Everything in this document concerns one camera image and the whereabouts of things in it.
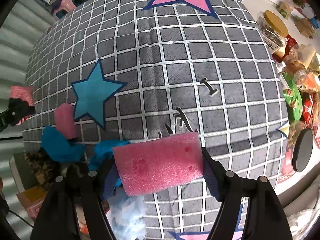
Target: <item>gray fabric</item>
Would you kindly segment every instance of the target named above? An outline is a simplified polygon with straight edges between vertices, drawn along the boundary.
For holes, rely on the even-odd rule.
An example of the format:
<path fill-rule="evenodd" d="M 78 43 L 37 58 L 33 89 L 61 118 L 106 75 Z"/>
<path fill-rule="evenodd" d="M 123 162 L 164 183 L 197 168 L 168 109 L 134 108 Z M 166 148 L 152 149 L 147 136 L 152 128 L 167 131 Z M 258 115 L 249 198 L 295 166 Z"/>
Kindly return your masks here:
<path fill-rule="evenodd" d="M 24 123 L 26 150 L 40 147 L 57 106 L 75 105 L 70 83 L 87 78 L 100 57 L 106 78 L 128 84 L 105 104 L 106 131 L 88 117 L 76 122 L 88 158 L 100 140 L 141 142 L 169 136 L 165 124 L 173 133 L 190 125 L 227 170 L 253 179 L 264 174 L 275 186 L 286 145 L 276 129 L 288 118 L 274 63 L 249 12 L 240 0 L 210 0 L 219 19 L 184 4 L 141 11 L 148 1 L 91 0 L 43 35 L 26 76 L 36 106 Z M 217 89 L 214 96 L 203 78 Z M 177 116 L 186 125 L 175 124 Z M 153 239 L 172 238 L 168 231 L 209 231 L 220 206 L 203 179 L 145 200 Z M 244 222 L 245 208 L 242 213 Z"/>

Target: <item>black cable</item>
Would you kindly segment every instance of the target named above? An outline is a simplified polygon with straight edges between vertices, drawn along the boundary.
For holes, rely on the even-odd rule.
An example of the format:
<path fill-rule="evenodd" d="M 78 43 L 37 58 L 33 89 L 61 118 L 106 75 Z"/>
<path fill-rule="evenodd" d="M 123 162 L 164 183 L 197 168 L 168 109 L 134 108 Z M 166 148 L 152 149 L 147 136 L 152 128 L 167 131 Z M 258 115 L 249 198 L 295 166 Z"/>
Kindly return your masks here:
<path fill-rule="evenodd" d="M 27 222 L 26 220 L 24 220 L 24 219 L 23 219 L 22 217 L 20 217 L 17 213 L 11 211 L 10 209 L 9 209 L 9 212 L 12 213 L 12 214 L 14 214 L 14 215 L 17 216 L 18 218 L 20 218 L 23 222 L 25 222 L 26 224 L 28 224 L 29 226 L 31 226 L 31 227 L 33 228 L 33 225 L 31 225 L 29 222 Z"/>

